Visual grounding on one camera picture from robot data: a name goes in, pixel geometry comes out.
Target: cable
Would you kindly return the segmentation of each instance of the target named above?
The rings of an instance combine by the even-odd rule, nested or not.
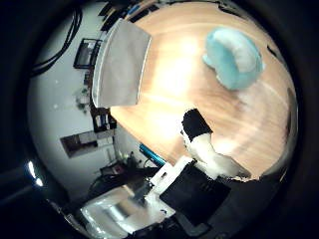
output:
[[[73,14],[71,26],[68,30],[67,37],[60,51],[57,52],[52,57],[50,57],[49,59],[41,63],[35,64],[34,68],[32,69],[30,77],[36,77],[47,72],[59,60],[59,58],[67,51],[67,49],[70,47],[73,39],[75,38],[75,36],[77,35],[79,31],[82,18],[83,18],[83,12],[81,8],[77,8]]]

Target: desk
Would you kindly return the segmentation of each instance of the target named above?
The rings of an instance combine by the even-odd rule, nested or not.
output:
[[[180,3],[159,9],[136,23],[153,36],[136,106],[113,107],[113,117],[137,140],[174,164],[188,155],[180,121],[186,109],[198,108],[213,130],[217,152],[230,155],[252,178],[271,166],[286,141],[287,88],[283,65],[267,50],[270,37],[253,22],[218,10],[212,3]],[[226,90],[201,59],[214,27],[241,30],[256,44],[266,64],[261,77],[240,92]]]

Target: teal towel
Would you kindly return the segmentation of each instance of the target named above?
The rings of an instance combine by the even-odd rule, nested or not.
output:
[[[255,44],[243,33],[219,27],[206,38],[203,60],[217,73],[219,82],[229,90],[242,90],[254,83],[264,69]]]

